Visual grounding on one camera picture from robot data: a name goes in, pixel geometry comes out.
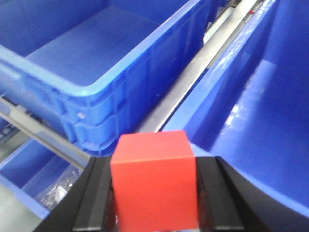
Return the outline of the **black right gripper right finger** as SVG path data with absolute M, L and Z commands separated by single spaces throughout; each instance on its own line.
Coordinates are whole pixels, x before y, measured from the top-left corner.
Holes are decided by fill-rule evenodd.
M 267 195 L 215 157 L 197 157 L 198 223 L 201 232 L 271 232 Z

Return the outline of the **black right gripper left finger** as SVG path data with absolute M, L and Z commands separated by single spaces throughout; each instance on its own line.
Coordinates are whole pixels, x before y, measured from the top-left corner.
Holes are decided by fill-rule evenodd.
M 111 156 L 92 157 L 68 194 L 34 231 L 116 231 L 111 159 Z

